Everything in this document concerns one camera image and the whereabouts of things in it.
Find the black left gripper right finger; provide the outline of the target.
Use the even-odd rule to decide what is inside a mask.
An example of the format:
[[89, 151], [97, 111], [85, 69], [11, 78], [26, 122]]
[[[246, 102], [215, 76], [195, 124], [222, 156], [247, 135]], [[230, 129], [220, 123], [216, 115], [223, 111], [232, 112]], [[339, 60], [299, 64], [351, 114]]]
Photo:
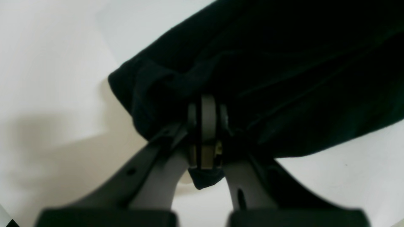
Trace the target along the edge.
[[261, 164], [249, 144], [230, 131], [224, 104], [200, 99], [200, 168], [222, 169], [233, 212], [228, 227], [369, 227], [365, 213], [315, 195], [273, 158]]

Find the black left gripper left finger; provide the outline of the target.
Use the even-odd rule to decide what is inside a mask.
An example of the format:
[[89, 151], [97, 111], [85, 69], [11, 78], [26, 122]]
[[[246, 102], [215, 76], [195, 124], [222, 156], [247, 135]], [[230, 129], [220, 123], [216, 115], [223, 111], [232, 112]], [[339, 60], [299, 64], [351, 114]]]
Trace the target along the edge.
[[192, 133], [197, 107], [188, 120], [163, 128], [109, 180], [85, 197], [42, 212], [37, 227], [178, 227], [171, 210], [183, 173], [197, 166]]

